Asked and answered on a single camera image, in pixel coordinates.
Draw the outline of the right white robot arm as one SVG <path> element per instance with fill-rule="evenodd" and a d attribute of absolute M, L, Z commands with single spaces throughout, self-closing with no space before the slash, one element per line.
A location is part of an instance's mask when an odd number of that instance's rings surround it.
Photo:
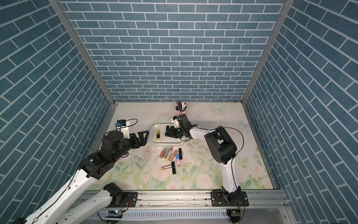
<path fill-rule="evenodd" d="M 229 206 L 247 207 L 249 202 L 244 191 L 241 190 L 235 174 L 234 160 L 238 150 L 234 140 L 226 129 L 219 126 L 214 129 L 202 128 L 192 124 L 185 114 L 174 116 L 172 126 L 166 127 L 165 136 L 181 141 L 205 141 L 213 159 L 220 164 L 223 185 L 219 197 Z"/>

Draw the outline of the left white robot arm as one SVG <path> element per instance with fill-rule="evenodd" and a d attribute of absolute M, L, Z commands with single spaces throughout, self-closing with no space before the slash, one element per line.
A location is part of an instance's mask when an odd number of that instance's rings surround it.
<path fill-rule="evenodd" d="M 15 224 L 59 224 L 79 223 L 92 213 L 109 205 L 120 206 L 126 199 L 123 190 L 115 183 L 104 186 L 96 196 L 69 211 L 69 207 L 114 164 L 123 158 L 131 149 L 137 149 L 147 144 L 149 131 L 131 133 L 125 138 L 121 131 L 110 131 L 102 137 L 99 150 L 87 156 L 80 162 L 74 175 L 45 202 L 38 210 L 27 217 L 19 217 Z"/>

